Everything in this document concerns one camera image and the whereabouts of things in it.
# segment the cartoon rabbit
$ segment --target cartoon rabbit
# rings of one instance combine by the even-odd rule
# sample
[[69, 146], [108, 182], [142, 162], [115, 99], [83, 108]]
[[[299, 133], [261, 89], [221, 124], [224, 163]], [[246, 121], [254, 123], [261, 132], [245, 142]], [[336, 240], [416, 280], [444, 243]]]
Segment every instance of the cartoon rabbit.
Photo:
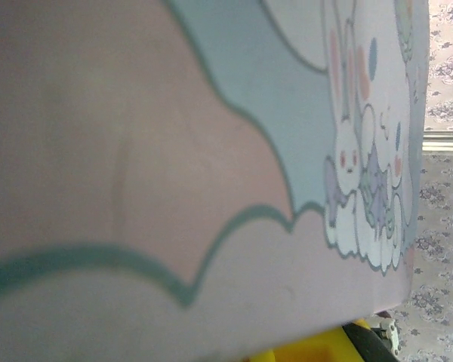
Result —
[[331, 104], [336, 125], [334, 160], [326, 162], [328, 203], [325, 229], [343, 255], [357, 253], [356, 193], [361, 176], [360, 147], [354, 128], [356, 105], [353, 29], [342, 26], [334, 1], [323, 4], [324, 38]]
[[[377, 164], [380, 173], [376, 173], [378, 184], [387, 189], [387, 200], [383, 203], [385, 210], [378, 208], [379, 214], [391, 213], [389, 220], [395, 230], [402, 231], [402, 207], [393, 203], [393, 190], [402, 189], [402, 205], [407, 222], [411, 218], [412, 184], [408, 165], [409, 137], [409, 86], [405, 76], [405, 63], [399, 48], [396, 15], [393, 2], [374, 2], [358, 0], [355, 9], [356, 22], [354, 34], [356, 40], [357, 94], [362, 113], [363, 130], [370, 130], [374, 124], [372, 145], [369, 151], [369, 140], [362, 140], [362, 154], [377, 153]], [[380, 175], [386, 175], [385, 182]], [[393, 238], [383, 223], [377, 227], [378, 247], [359, 245], [361, 254], [367, 252], [371, 264], [386, 270], [393, 257]]]
[[[368, 167], [374, 158], [371, 156], [374, 143], [374, 113], [371, 108], [367, 108], [362, 113], [361, 123], [361, 160], [363, 167]], [[376, 229], [373, 228], [367, 219], [365, 209], [365, 195], [371, 193], [370, 185], [366, 185], [366, 189], [357, 192], [356, 195], [356, 234], [359, 246], [359, 255], [366, 258], [369, 255], [379, 255], [379, 243], [376, 239]]]

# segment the black object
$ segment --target black object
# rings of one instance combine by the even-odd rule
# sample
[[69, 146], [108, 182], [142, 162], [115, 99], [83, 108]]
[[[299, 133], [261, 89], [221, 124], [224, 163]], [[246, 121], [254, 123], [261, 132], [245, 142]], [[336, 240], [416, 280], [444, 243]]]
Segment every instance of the black object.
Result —
[[342, 329], [365, 362], [398, 362], [372, 330], [354, 323], [346, 324]]
[[391, 343], [391, 341], [389, 340], [389, 338], [387, 337], [387, 333], [386, 333], [386, 330], [383, 330], [382, 328], [371, 328], [371, 330], [376, 333], [376, 335], [381, 338], [381, 341], [384, 343], [384, 345], [389, 349], [391, 350], [391, 348], [393, 347], [393, 344]]

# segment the yellow plastic toy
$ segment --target yellow plastic toy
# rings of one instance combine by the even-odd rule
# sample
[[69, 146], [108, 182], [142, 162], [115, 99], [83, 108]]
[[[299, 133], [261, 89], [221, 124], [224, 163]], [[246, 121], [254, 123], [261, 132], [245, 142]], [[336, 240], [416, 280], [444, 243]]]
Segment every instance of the yellow plastic toy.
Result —
[[[367, 330], [364, 320], [354, 322]], [[320, 333], [299, 342], [266, 351], [248, 362], [363, 362], [364, 359], [342, 327]]]

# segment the patterned carpet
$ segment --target patterned carpet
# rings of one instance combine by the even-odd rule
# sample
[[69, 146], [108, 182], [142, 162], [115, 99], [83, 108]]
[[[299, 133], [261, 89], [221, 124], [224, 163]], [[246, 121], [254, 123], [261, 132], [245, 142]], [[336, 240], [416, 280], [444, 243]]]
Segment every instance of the patterned carpet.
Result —
[[453, 0], [430, 0], [425, 130], [453, 130]]
[[453, 157], [426, 155], [414, 280], [398, 321], [400, 360], [453, 362]]

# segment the teal outline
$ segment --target teal outline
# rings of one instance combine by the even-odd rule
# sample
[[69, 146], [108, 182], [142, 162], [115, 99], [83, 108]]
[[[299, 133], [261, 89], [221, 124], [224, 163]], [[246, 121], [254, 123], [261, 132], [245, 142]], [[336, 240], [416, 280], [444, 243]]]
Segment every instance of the teal outline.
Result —
[[202, 260], [195, 280], [191, 284], [182, 281], [167, 267], [145, 254], [119, 244], [100, 244], [93, 241], [78, 242], [72, 246], [59, 246], [29, 255], [12, 257], [0, 262], [0, 295], [24, 284], [71, 270], [98, 268], [121, 269], [150, 279], [173, 296], [184, 308], [192, 305], [198, 296], [206, 272], [225, 240], [238, 228], [256, 219], [270, 219], [291, 234], [297, 220], [312, 210], [323, 216], [324, 209], [316, 203], [305, 204], [292, 221], [276, 208], [256, 205], [244, 209], [223, 227]]
[[320, 68], [317, 66], [314, 66], [311, 64], [307, 59], [304, 59], [296, 50], [295, 48], [290, 44], [290, 42], [287, 40], [285, 37], [284, 33], [282, 30], [280, 30], [279, 25], [277, 25], [277, 22], [273, 19], [272, 15], [270, 14], [270, 11], [268, 10], [268, 5], [265, 4], [263, 0], [259, 1], [260, 7], [262, 11], [265, 13], [265, 17], [269, 20], [270, 25], [272, 28], [275, 30], [275, 33], [278, 35], [284, 46], [288, 49], [288, 51], [292, 54], [292, 56], [302, 65], [307, 67], [308, 69], [318, 72], [320, 74], [327, 74], [328, 73], [328, 66], [327, 64], [325, 65], [325, 68]]
[[270, 138], [267, 131], [262, 128], [261, 123], [257, 119], [255, 119], [255, 117], [253, 115], [251, 115], [246, 109], [243, 109], [241, 106], [238, 106], [238, 105], [230, 102], [228, 100], [228, 97], [225, 97], [221, 93], [221, 90], [217, 86], [214, 76], [208, 67], [208, 62], [203, 57], [203, 54], [201, 52], [201, 47], [196, 42], [195, 37], [191, 34], [191, 31], [188, 28], [187, 21], [182, 17], [181, 12], [178, 9], [176, 9], [176, 6], [174, 5], [174, 3], [171, 0], [162, 0], [162, 2], [169, 9], [173, 18], [180, 25], [181, 30], [183, 30], [183, 35], [184, 35], [186, 41], [188, 41], [188, 43], [190, 44], [190, 48], [193, 50], [193, 53], [196, 55], [196, 61], [198, 62], [200, 68], [202, 69], [205, 79], [210, 84], [211, 89], [213, 90], [213, 92], [215, 93], [217, 98], [221, 102], [223, 102], [223, 104], [227, 108], [229, 108], [233, 112], [236, 112], [239, 116], [243, 117], [245, 119], [245, 121], [247, 121], [249, 124], [251, 124], [255, 129], [257, 129], [258, 133], [267, 141], [268, 145], [272, 149], [272, 153], [274, 154], [274, 156], [279, 164], [280, 170], [281, 170], [283, 178], [284, 178], [285, 185], [287, 187], [288, 202], [290, 204], [290, 212], [293, 216], [295, 216], [296, 212], [294, 210], [295, 203], [294, 203], [294, 196], [292, 194], [292, 187], [291, 187], [290, 181], [287, 177], [287, 171], [285, 169], [285, 165], [283, 164], [282, 159], [280, 157], [280, 152], [277, 150], [273, 140]]

